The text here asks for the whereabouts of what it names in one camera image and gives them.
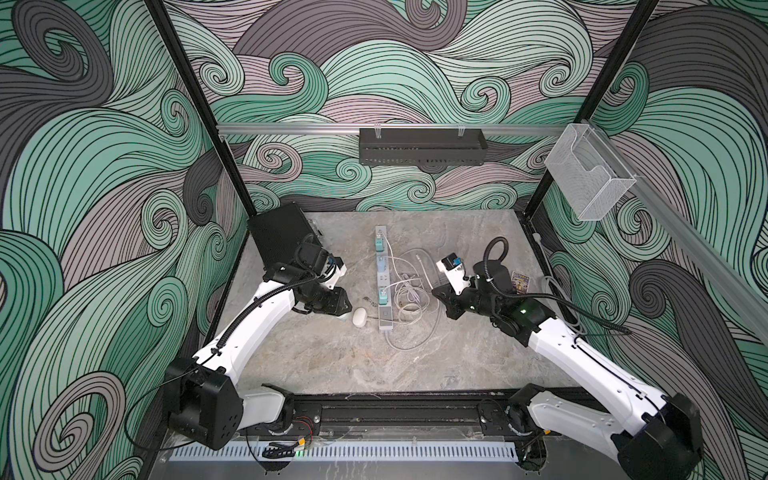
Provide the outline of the aluminium wall rail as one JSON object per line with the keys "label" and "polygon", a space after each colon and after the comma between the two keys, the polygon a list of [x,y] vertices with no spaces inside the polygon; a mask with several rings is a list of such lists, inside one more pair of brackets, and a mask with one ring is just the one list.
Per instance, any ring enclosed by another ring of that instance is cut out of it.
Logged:
{"label": "aluminium wall rail", "polygon": [[560,135],[566,124],[383,124],[383,123],[219,123],[220,135],[358,135],[361,130],[372,129],[377,136],[384,130],[448,130],[462,136],[468,129],[479,129],[487,136],[555,136]]}
{"label": "aluminium wall rail", "polygon": [[623,150],[592,122],[584,120],[582,124],[596,135],[598,146],[603,149],[599,157],[610,168],[625,170],[630,175],[633,184],[629,190],[709,281],[725,302],[726,310],[738,316],[748,332],[766,343],[767,298],[742,278],[696,229],[694,207],[702,206],[703,198],[695,198],[693,191],[685,189],[682,176],[669,162],[655,160],[660,156],[657,147],[632,136],[630,144],[639,148]]}

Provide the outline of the aluminium wall rail back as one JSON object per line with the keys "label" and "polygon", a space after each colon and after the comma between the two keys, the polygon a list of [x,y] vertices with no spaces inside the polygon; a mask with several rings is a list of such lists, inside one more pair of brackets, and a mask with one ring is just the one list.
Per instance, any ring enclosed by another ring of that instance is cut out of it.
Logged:
{"label": "aluminium wall rail back", "polygon": [[462,136],[468,129],[479,129],[487,136],[555,136],[560,135],[566,124],[383,124],[383,123],[219,123],[220,135],[358,135],[361,130],[372,129],[377,136],[384,130],[448,130]]}

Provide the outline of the aluminium wall rail right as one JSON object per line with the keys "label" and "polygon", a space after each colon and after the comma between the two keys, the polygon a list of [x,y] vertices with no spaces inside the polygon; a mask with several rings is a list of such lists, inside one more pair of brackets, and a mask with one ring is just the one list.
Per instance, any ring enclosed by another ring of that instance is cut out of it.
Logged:
{"label": "aluminium wall rail right", "polygon": [[695,198],[693,191],[685,189],[682,176],[669,162],[655,160],[660,156],[657,147],[632,136],[630,144],[639,148],[623,150],[592,122],[584,120],[582,124],[596,135],[598,146],[603,149],[599,157],[610,168],[625,170],[630,175],[633,184],[629,190],[709,281],[725,302],[726,310],[738,316],[748,332],[766,343],[767,298],[742,278],[696,229],[694,207],[702,206],[703,198]]}

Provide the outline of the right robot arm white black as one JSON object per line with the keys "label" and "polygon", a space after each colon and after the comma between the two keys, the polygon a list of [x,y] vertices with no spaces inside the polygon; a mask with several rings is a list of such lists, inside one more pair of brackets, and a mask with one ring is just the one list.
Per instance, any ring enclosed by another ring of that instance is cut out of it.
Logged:
{"label": "right robot arm white black", "polygon": [[584,335],[545,305],[547,295],[520,293],[492,239],[468,272],[454,253],[436,263],[447,279],[433,288],[448,318],[472,312],[562,369],[600,406],[590,408],[536,384],[528,384],[502,408],[518,436],[518,464],[538,471],[546,461],[544,437],[559,434],[615,461],[631,479],[686,479],[703,458],[698,407],[685,395],[669,395],[626,372],[593,348]]}

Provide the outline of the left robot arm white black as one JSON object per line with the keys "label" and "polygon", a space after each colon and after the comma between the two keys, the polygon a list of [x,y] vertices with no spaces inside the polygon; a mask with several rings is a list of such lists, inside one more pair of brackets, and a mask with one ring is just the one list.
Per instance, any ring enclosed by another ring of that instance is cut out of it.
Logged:
{"label": "left robot arm white black", "polygon": [[343,260],[313,234],[299,240],[285,262],[270,265],[254,297],[241,312],[190,358],[177,358],[162,385],[168,429],[212,450],[251,427],[284,432],[293,423],[291,392],[263,385],[243,393],[245,366],[270,331],[288,314],[342,317],[352,306],[339,280]]}

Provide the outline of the clear acrylic wall bin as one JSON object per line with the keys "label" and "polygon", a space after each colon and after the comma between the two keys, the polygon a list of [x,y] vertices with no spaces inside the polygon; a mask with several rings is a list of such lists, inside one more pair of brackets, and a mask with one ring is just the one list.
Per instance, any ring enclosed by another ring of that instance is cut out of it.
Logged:
{"label": "clear acrylic wall bin", "polygon": [[545,166],[580,221],[602,220],[636,183],[610,138],[590,123],[567,125]]}

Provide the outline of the black wall shelf tray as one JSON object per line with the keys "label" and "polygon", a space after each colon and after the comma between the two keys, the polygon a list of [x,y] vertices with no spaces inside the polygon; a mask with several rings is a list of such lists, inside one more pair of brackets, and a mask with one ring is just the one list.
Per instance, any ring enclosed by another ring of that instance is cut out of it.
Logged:
{"label": "black wall shelf tray", "polygon": [[372,129],[358,136],[360,163],[366,166],[416,166],[439,169],[448,166],[482,165],[489,146],[483,132],[468,129],[462,136],[448,130]]}

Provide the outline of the white power strip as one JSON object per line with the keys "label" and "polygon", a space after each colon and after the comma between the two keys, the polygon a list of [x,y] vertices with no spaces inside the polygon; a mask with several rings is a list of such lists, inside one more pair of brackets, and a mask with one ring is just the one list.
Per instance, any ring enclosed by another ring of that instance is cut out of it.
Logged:
{"label": "white power strip", "polygon": [[[378,272],[377,271],[377,265],[376,265],[376,289],[377,289],[377,305],[378,305],[378,329],[383,333],[389,333],[393,330],[394,322],[393,322],[393,308],[392,308],[392,293],[391,293],[391,281],[390,281],[390,253],[391,249],[389,248],[389,244],[387,242],[387,230],[386,227],[383,225],[379,225],[375,227],[374,230],[375,236],[374,236],[374,247],[375,247],[375,237],[376,236],[382,236],[385,240],[385,248],[383,252],[377,252],[375,250],[375,262],[378,257],[386,257],[388,260],[388,270],[385,272]],[[387,305],[379,305],[378,304],[378,290],[380,288],[387,288],[389,293],[389,303]]]}

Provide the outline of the small card box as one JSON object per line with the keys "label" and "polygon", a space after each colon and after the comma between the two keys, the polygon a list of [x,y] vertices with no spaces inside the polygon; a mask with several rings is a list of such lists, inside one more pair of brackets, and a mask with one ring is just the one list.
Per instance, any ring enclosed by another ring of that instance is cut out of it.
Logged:
{"label": "small card box", "polygon": [[526,294],[529,292],[530,277],[520,272],[513,272],[511,275],[512,284],[515,294]]}

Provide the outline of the white earbud case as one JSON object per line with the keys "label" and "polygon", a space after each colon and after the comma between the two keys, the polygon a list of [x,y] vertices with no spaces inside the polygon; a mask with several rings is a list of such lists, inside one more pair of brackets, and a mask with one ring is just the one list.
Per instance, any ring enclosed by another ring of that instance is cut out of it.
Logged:
{"label": "white earbud case", "polygon": [[352,314],[352,324],[356,328],[363,328],[367,323],[367,310],[363,307],[356,308]]}

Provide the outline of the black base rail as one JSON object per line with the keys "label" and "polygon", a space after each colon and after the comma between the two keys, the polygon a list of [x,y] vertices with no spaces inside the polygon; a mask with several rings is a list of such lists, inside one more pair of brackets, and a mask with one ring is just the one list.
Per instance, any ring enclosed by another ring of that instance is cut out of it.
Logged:
{"label": "black base rail", "polygon": [[338,438],[353,431],[389,428],[459,428],[471,433],[511,437],[506,411],[542,387],[517,389],[295,394],[287,400],[286,416],[301,431]]}

